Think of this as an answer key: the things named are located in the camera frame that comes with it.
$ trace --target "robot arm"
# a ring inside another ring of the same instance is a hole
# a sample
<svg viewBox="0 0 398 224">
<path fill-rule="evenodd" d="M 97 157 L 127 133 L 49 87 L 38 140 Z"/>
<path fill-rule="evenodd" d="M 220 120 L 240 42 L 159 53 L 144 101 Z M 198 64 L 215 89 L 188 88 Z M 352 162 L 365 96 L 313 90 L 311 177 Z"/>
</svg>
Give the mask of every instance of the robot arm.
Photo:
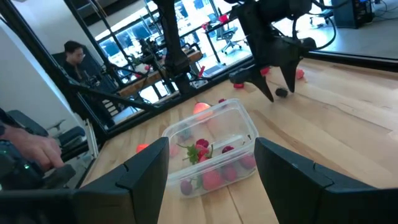
<svg viewBox="0 0 398 224">
<path fill-rule="evenodd" d="M 239 19 L 255 62 L 254 66 L 232 73 L 229 79 L 233 83 L 251 82 L 255 84 L 271 101 L 274 101 L 272 93 L 260 74 L 262 67 L 270 65 L 280 67 L 289 90 L 294 92 L 295 71 L 302 55 L 310 50 L 322 49 L 335 39 L 334 36 L 326 45 L 317 47 L 315 41 L 310 37 L 302 40 L 297 38 L 295 30 L 297 19 L 310 12 L 312 3 L 317 6 L 334 8 L 321 5 L 316 0 L 245 0 L 243 3 L 237 0 L 225 1 L 231 4 L 239 3 L 233 7 L 230 18 L 237 17 Z M 189 61 L 180 48 L 174 1 L 154 0 L 154 2 L 159 8 L 167 45 L 165 65 L 174 74 L 178 89 L 182 92 L 189 91 L 189 84 L 188 86 L 181 84 L 186 82 L 184 77 L 189 72 Z M 273 22 L 283 18 L 293 20 L 292 37 L 282 34 L 272 26 Z"/>
</svg>

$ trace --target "man's hand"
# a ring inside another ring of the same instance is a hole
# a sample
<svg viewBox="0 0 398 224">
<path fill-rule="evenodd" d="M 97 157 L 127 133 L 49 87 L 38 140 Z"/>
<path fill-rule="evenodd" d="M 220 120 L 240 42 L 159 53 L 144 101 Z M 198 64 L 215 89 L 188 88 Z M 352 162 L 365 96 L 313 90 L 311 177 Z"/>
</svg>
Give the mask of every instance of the man's hand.
<svg viewBox="0 0 398 224">
<path fill-rule="evenodd" d="M 37 161 L 44 170 L 49 170 L 53 166 L 55 168 L 64 166 L 61 149 L 52 138 L 36 136 L 21 128 L 6 125 L 6 132 L 0 139 L 12 142 L 22 156 Z"/>
</svg>

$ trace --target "clear plastic container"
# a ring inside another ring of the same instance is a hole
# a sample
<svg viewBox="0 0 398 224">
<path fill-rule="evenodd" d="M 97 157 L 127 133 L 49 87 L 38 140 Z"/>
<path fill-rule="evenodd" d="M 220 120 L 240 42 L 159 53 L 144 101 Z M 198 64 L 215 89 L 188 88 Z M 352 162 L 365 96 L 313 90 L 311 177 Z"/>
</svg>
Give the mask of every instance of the clear plastic container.
<svg viewBox="0 0 398 224">
<path fill-rule="evenodd" d="M 258 131 L 238 99 L 226 100 L 168 127 L 170 161 L 167 188 L 181 197 L 196 197 L 249 177 Z M 188 150 L 199 139 L 213 146 L 211 159 L 192 164 Z M 234 149 L 222 153 L 226 146 Z"/>
</svg>

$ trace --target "wooden tabletop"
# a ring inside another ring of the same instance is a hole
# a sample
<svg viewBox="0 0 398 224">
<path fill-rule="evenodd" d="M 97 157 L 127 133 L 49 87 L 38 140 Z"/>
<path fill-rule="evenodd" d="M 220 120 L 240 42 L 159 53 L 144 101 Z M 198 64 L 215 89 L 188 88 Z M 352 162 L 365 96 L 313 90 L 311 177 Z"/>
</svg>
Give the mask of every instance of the wooden tabletop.
<svg viewBox="0 0 398 224">
<path fill-rule="evenodd" d="M 194 52 L 187 55 L 190 63 L 195 63 L 199 61 L 202 57 L 202 53 L 199 50 L 195 50 Z M 127 97 L 136 94 L 139 90 L 142 89 L 142 85 L 150 86 L 162 80 L 162 76 L 158 71 L 153 71 L 152 73 L 148 74 L 147 78 L 141 79 L 131 85 L 124 87 L 122 90 L 119 91 L 121 96 Z"/>
<path fill-rule="evenodd" d="M 251 84 L 235 90 L 226 81 L 108 141 L 84 184 L 155 141 L 192 114 L 198 101 L 239 98 L 259 135 L 315 162 L 379 188 L 398 187 L 398 80 L 395 73 L 304 60 L 305 80 L 286 99 L 268 99 Z M 286 86 L 278 68 L 270 89 Z M 159 223 L 277 223 L 258 173 L 208 193 L 180 200 L 166 190 Z"/>
</svg>

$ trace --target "white wall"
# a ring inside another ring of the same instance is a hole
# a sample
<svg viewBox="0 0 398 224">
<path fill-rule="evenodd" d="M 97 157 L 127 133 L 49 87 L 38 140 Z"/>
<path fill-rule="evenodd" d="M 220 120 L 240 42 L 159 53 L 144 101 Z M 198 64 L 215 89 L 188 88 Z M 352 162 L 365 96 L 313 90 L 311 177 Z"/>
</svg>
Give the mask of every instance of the white wall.
<svg viewBox="0 0 398 224">
<path fill-rule="evenodd" d="M 28 0 L 13 3 L 50 54 L 63 52 L 64 43 L 74 40 L 86 45 L 94 58 L 102 63 L 97 51 L 63 0 Z"/>
<path fill-rule="evenodd" d="M 47 128 L 66 119 L 62 129 L 80 125 L 60 90 L 7 25 L 0 22 L 0 107 L 20 110 Z"/>
</svg>

